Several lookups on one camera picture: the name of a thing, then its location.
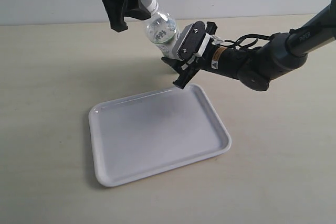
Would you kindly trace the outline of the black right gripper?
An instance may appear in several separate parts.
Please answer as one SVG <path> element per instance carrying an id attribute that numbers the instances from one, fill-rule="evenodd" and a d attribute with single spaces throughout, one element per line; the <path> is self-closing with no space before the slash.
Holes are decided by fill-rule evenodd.
<path id="1" fill-rule="evenodd" d="M 199 70 L 212 72 L 232 79 L 238 79 L 238 72 L 248 59 L 248 52 L 214 44 L 216 31 L 214 22 L 205 23 L 206 35 L 198 51 L 189 60 L 179 61 L 168 57 L 161 60 L 169 65 L 179 76 L 173 84 L 184 89 Z"/>

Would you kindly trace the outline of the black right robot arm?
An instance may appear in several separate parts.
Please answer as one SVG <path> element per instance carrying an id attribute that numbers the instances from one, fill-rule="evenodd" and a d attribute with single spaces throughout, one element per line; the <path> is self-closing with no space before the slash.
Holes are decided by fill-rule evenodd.
<path id="1" fill-rule="evenodd" d="M 186 26 L 173 47 L 171 58 L 163 56 L 184 89 L 204 70 L 239 80 L 255 91 L 266 91 L 272 80 L 302 67 L 308 53 L 335 41 L 335 0 L 306 24 L 287 33 L 270 36 L 247 34 L 237 40 L 215 35 L 214 22 L 196 21 Z"/>

